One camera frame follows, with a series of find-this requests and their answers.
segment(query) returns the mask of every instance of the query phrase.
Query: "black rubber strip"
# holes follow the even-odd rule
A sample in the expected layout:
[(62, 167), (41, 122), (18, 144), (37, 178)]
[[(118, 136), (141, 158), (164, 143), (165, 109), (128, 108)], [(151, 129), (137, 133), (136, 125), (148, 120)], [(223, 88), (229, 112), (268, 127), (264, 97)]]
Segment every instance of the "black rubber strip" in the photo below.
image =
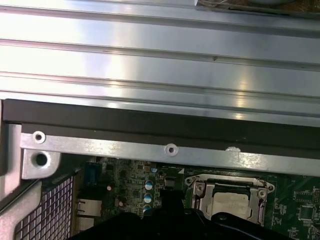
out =
[(9, 126), (2, 122), (0, 129), (0, 176), (5, 175), (8, 172), (8, 138), (9, 138)]
[(67, 128), (306, 150), (320, 149), (320, 128), (103, 107), (6, 99), (3, 119)]
[(23, 194), (34, 186), (39, 180), (22, 180), (20, 185), (13, 190), (8, 196), (0, 201), (0, 215), (6, 210), (11, 204), (15, 202), (19, 197), (23, 198)]

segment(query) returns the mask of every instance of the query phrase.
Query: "metal mesh grille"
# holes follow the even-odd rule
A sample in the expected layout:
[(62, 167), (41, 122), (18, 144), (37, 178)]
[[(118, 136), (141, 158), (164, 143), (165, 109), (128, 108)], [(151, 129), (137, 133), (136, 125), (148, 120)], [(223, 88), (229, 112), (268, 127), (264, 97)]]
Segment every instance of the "metal mesh grille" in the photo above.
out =
[(43, 192), (41, 203), (15, 227), (15, 240), (65, 240), (71, 235), (73, 177)]

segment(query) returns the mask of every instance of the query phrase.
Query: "green circuit board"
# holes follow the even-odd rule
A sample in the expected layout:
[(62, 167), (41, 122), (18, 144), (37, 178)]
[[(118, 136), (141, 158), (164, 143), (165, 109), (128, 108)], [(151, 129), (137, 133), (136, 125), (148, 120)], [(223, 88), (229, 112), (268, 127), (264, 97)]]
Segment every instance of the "green circuit board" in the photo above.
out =
[(86, 169), (93, 166), (99, 169), (99, 173), (95, 173), (98, 177), (86, 181), (85, 185), (107, 188), (102, 199), (101, 217), (96, 218), (95, 224), (122, 212), (143, 216), (144, 210), (159, 207), (160, 190), (165, 187), (166, 179), (172, 189), (186, 193), (184, 205), (189, 208), (190, 189), (184, 183), (185, 178), (214, 174), (259, 178), (273, 184), (275, 190), (267, 195), (264, 227), (295, 240), (315, 240), (319, 237), (315, 226), (320, 224), (320, 177), (242, 172), (106, 157), (97, 158), (95, 163), (87, 163)]

